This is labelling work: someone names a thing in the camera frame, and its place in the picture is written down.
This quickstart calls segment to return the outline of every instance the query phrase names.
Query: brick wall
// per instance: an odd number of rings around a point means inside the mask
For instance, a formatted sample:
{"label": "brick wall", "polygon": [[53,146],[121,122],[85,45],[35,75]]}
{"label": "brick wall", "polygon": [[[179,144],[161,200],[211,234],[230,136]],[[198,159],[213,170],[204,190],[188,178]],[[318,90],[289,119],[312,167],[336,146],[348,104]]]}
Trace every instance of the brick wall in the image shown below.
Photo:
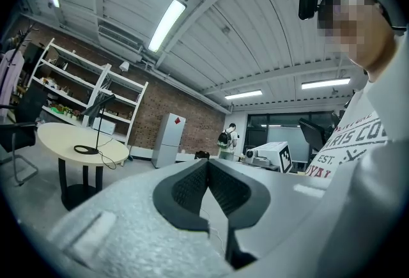
{"label": "brick wall", "polygon": [[[10,36],[14,36],[19,29],[25,31],[27,25],[28,20],[25,17],[20,17],[10,29]],[[39,31],[31,32],[28,37],[34,44],[39,45],[43,43],[47,45],[51,38],[55,38],[54,43],[56,45],[70,51],[75,50],[79,56],[98,65],[109,63],[112,65],[112,71],[120,73],[119,66],[122,61],[111,55],[47,26],[37,24],[36,28],[38,28]],[[47,55],[47,59],[54,59],[55,57],[56,54],[52,52],[49,52]],[[73,64],[68,65],[67,71],[89,82],[95,83],[96,81],[92,73]],[[42,72],[40,75],[42,74],[47,75],[50,73]],[[72,90],[75,98],[82,101],[86,98],[86,88],[78,87],[78,84],[58,74],[53,73],[52,76],[61,86],[68,86]],[[149,82],[142,103],[136,114],[129,144],[152,149],[155,145],[157,132],[163,115],[171,112],[186,118],[180,151],[185,150],[186,153],[195,153],[196,151],[203,150],[210,152],[211,155],[218,153],[216,142],[223,129],[224,114],[138,68],[131,66],[128,72],[123,73],[123,76],[140,84],[144,84],[146,81]],[[136,92],[123,88],[122,86],[112,84],[110,88],[113,92],[127,98],[136,99],[137,97]],[[125,113],[132,111],[132,107],[120,102],[115,102],[108,106],[108,108]],[[127,131],[127,125],[117,121],[117,131],[125,133]]]}

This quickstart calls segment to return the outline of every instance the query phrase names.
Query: white refrigerator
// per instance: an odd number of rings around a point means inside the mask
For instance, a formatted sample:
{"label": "white refrigerator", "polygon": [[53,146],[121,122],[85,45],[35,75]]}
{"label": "white refrigerator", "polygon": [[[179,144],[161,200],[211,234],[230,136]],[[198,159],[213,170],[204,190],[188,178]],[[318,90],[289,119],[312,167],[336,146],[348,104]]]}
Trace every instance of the white refrigerator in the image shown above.
{"label": "white refrigerator", "polygon": [[176,162],[185,122],[185,118],[173,113],[166,114],[162,118],[151,160],[155,168],[165,167]]}

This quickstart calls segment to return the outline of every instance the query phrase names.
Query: ceiling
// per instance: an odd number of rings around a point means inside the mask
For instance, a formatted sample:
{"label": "ceiling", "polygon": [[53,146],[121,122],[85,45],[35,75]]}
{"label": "ceiling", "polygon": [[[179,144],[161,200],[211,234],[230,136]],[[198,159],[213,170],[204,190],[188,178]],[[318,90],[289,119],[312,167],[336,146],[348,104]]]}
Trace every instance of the ceiling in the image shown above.
{"label": "ceiling", "polygon": [[[34,18],[100,44],[98,25],[109,23],[147,48],[172,0],[27,0]],[[181,0],[187,9],[155,54],[156,69],[223,107],[226,95],[261,89],[233,100],[234,109],[342,104],[366,76],[318,36],[316,19],[298,18],[298,0]],[[380,0],[401,21],[393,0]],[[301,83],[351,77],[346,86],[301,90]]]}

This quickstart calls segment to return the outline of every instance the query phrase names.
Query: table top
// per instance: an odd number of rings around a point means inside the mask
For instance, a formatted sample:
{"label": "table top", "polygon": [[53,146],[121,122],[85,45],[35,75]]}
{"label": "table top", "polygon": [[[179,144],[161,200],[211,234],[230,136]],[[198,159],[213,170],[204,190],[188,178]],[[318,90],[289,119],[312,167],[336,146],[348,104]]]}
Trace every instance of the table top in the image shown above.
{"label": "table top", "polygon": [[101,145],[98,150],[109,159],[104,157],[103,161],[101,154],[86,155],[74,150],[75,145],[95,147],[97,133],[96,130],[54,122],[44,123],[37,130],[38,139],[49,151],[63,160],[82,166],[103,166],[104,162],[112,164],[112,160],[120,163],[128,158],[129,150],[124,144],[103,134],[100,134],[98,140],[98,145]]}

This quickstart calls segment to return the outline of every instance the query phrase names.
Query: black monitor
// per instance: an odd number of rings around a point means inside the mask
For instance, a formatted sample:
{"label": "black monitor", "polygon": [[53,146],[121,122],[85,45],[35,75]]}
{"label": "black monitor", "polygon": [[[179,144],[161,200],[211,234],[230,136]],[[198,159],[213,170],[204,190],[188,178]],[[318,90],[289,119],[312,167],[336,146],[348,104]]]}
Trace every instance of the black monitor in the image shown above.
{"label": "black monitor", "polygon": [[300,119],[298,123],[300,124],[300,128],[307,143],[310,144],[316,151],[322,149],[322,147],[325,145],[324,128],[305,119]]}

